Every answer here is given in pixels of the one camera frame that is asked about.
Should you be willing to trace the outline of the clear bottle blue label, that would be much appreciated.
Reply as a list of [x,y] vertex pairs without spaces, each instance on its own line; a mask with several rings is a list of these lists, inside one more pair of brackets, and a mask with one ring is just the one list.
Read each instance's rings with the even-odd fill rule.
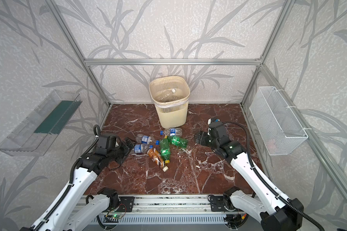
[[135,154],[146,153],[149,149],[153,148],[153,145],[149,144],[136,144],[133,148]]
[[159,145],[160,144],[160,141],[156,140],[152,135],[148,136],[148,135],[138,134],[136,136],[136,141],[138,143],[148,144],[148,145]]

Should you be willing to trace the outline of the green bottle yellow cap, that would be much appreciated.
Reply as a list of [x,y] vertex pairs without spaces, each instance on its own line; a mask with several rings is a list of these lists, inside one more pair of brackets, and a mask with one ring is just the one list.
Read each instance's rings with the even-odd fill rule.
[[180,147],[180,148],[187,148],[188,140],[178,137],[178,136],[169,136],[168,141],[170,144]]
[[160,151],[161,151],[161,157],[164,160],[164,162],[166,164],[170,163],[171,151],[169,146],[169,140],[167,137],[165,137],[164,139],[160,141]]

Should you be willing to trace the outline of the brown Nescafe coffee bottle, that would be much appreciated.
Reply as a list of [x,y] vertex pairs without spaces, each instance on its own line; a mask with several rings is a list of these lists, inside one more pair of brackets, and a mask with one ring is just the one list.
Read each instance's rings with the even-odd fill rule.
[[160,153],[155,148],[150,148],[147,152],[150,159],[156,163],[163,172],[166,172],[169,168],[166,166],[163,158],[161,157]]

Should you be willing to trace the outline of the small bottle blue cap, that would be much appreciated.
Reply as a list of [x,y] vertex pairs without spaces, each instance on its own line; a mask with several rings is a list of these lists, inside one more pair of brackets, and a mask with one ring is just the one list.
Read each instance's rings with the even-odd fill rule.
[[160,135],[181,137],[183,135],[183,131],[181,128],[168,128],[163,131],[160,131]]

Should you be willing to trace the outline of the large clear bottle white cap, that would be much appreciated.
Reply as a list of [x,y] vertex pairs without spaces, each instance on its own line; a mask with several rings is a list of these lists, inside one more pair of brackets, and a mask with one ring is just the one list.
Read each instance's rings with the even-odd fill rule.
[[157,101],[160,103],[169,102],[173,99],[176,89],[163,90],[162,93],[157,97]]

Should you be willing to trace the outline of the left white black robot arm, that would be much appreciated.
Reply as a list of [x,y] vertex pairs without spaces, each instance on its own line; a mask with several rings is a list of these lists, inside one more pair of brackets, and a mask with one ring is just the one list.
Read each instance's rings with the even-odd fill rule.
[[46,211],[30,227],[22,227],[22,231],[81,231],[102,212],[121,206],[117,191],[103,188],[85,207],[71,215],[85,191],[110,162],[122,165],[136,145],[130,138],[122,140],[116,134],[101,134],[98,125],[93,132],[95,140],[72,165],[68,183]]

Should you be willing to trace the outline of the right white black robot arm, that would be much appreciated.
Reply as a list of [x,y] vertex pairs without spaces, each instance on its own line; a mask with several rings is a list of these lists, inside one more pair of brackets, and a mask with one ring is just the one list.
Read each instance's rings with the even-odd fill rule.
[[264,231],[297,231],[302,227],[304,219],[320,231],[324,230],[315,219],[304,213],[304,207],[297,198],[290,199],[255,164],[247,129],[237,124],[246,134],[246,146],[243,147],[238,141],[230,139],[226,124],[215,117],[210,118],[208,131],[198,132],[195,142],[210,147],[215,154],[224,158],[242,175],[258,197],[255,199],[240,189],[234,189],[228,195],[228,207],[240,209],[253,217]]

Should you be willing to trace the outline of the cream ribbed waste bin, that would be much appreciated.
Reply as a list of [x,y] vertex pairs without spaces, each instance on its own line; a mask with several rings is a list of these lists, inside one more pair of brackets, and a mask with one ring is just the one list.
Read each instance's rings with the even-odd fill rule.
[[[173,99],[165,103],[158,102],[157,97],[167,89],[176,89]],[[190,88],[184,78],[169,76],[155,79],[149,84],[149,93],[163,128],[177,128],[186,123]]]

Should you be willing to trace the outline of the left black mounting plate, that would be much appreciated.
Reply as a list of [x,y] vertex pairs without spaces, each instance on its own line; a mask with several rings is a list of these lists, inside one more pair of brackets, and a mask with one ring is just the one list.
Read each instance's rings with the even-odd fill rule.
[[120,197],[120,205],[112,210],[114,213],[130,213],[133,211],[135,197],[134,196],[122,196]]

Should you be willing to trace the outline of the black mounting plate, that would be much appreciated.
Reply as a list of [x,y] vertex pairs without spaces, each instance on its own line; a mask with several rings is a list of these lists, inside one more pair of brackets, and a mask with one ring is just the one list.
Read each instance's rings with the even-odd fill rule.
[[230,206],[223,196],[208,195],[207,200],[210,203],[212,212],[233,212],[235,208]]
[[120,197],[120,205],[112,210],[114,213],[130,213],[133,211],[135,197],[134,196],[122,196]]

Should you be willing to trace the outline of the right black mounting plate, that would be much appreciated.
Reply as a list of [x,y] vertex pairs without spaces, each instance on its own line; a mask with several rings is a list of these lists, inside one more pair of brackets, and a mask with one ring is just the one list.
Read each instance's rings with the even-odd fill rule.
[[223,196],[208,195],[207,200],[210,203],[212,212],[233,212],[235,208],[230,206]]

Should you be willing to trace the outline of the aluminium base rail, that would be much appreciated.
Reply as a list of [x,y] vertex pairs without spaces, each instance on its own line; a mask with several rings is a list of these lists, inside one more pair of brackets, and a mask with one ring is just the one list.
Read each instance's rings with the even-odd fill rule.
[[248,217],[244,211],[212,212],[206,194],[188,195],[122,195],[134,196],[133,211],[104,211],[89,224],[99,221],[105,226],[135,224],[235,224]]

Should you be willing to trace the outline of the aluminium frame bar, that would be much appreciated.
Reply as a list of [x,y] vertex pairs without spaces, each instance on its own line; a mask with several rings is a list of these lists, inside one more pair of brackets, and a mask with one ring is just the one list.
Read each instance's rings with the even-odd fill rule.
[[87,65],[259,65],[257,59],[85,59]]

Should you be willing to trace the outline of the clear plastic wall tray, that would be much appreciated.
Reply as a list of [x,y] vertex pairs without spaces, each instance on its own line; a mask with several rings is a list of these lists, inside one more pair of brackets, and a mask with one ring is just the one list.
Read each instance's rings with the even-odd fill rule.
[[81,105],[78,93],[53,90],[0,143],[12,157],[42,157]]

